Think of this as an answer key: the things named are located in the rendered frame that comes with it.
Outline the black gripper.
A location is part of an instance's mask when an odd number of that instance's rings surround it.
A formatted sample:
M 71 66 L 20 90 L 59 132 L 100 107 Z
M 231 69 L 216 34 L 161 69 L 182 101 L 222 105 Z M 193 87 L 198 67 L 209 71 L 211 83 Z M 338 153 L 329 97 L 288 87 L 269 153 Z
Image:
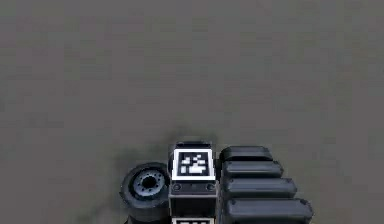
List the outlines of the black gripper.
M 169 224 L 169 185 L 164 163 L 147 162 L 131 169 L 119 189 L 127 211 L 124 224 Z

